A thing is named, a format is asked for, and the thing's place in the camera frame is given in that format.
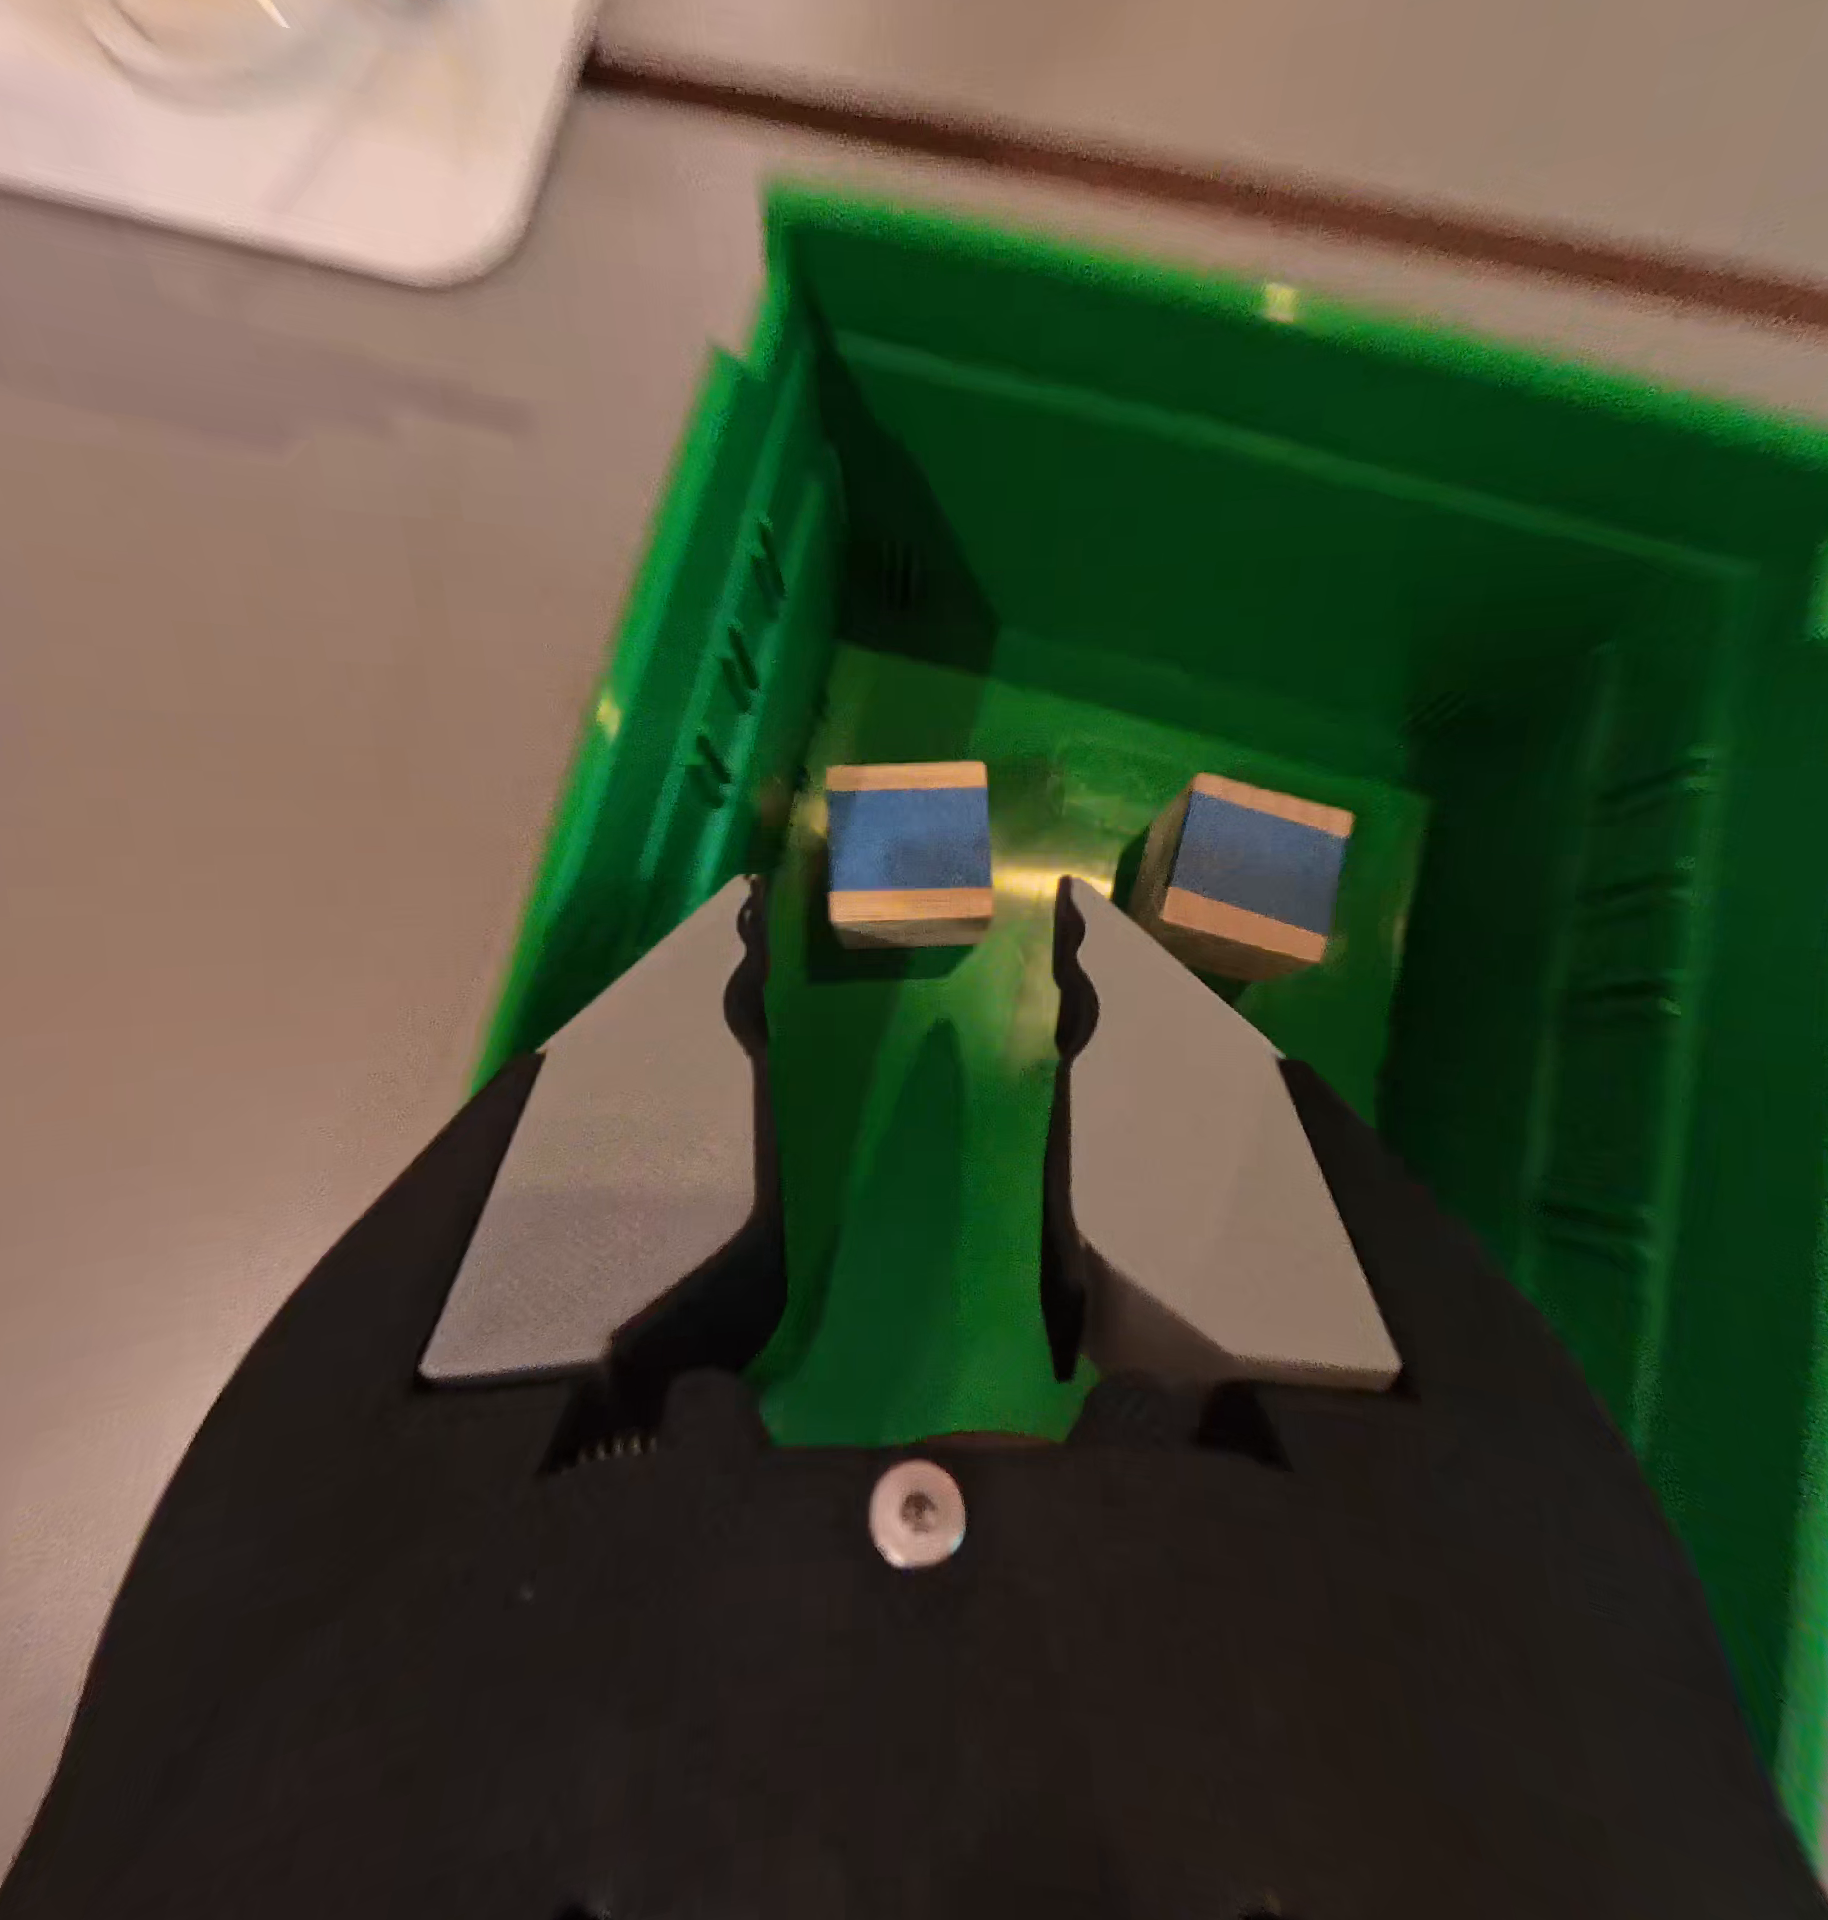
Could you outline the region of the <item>green plastic bin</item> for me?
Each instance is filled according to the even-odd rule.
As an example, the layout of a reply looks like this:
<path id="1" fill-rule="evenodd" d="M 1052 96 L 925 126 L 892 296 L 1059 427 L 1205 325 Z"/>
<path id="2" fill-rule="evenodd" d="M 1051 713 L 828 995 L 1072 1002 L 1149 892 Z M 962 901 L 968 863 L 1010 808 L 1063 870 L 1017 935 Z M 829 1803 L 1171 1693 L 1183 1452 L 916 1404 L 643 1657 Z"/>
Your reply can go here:
<path id="1" fill-rule="evenodd" d="M 1828 432 L 1205 270 L 766 198 L 477 1077 L 776 881 L 784 1447 L 1061 1438 L 1057 885 L 1196 774 L 1354 812 L 1333 943 L 1218 987 L 1546 1312 L 1828 1797 Z M 843 948 L 831 765 L 981 760 L 973 948 Z"/>

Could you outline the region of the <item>blue-striped wooden cube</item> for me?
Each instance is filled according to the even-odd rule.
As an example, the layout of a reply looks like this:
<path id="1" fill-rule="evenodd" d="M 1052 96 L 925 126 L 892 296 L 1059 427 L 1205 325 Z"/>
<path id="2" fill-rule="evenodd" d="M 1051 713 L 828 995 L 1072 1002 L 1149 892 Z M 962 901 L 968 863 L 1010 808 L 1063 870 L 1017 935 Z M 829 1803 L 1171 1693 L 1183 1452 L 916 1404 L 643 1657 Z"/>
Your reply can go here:
<path id="1" fill-rule="evenodd" d="M 1322 963 L 1352 811 L 1197 774 L 1153 821 L 1129 915 L 1196 972 L 1271 982 Z"/>
<path id="2" fill-rule="evenodd" d="M 973 948 L 995 913 L 987 767 L 826 771 L 828 921 L 853 950 Z"/>

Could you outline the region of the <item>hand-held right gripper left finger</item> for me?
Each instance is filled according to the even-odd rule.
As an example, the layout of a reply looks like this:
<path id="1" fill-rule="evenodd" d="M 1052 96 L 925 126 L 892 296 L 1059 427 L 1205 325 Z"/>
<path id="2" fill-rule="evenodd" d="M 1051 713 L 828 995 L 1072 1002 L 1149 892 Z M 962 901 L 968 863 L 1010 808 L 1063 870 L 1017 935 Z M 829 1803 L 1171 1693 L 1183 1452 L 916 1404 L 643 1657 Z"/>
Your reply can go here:
<path id="1" fill-rule="evenodd" d="M 559 1027 L 422 1380 L 746 1369 L 786 1302 L 766 883 L 734 876 Z"/>

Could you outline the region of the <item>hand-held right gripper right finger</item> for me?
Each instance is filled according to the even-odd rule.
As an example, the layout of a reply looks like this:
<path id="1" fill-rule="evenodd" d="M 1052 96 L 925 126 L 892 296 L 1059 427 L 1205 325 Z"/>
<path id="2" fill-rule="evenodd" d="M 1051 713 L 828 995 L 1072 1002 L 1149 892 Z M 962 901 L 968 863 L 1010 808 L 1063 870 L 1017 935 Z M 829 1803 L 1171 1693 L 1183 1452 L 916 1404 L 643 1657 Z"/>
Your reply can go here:
<path id="1" fill-rule="evenodd" d="M 1042 1309 L 1082 1360 L 1375 1395 L 1402 1369 L 1263 1032 L 1097 887 L 1054 898 Z"/>

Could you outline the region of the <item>white stand base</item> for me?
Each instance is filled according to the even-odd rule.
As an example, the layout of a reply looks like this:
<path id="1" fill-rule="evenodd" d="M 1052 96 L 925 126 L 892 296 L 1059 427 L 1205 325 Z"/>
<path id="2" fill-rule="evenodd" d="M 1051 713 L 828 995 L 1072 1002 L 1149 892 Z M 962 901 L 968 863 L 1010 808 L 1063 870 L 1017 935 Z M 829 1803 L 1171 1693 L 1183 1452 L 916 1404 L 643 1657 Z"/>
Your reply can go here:
<path id="1" fill-rule="evenodd" d="M 524 233 L 596 3 L 0 3 L 0 191 L 397 285 Z"/>

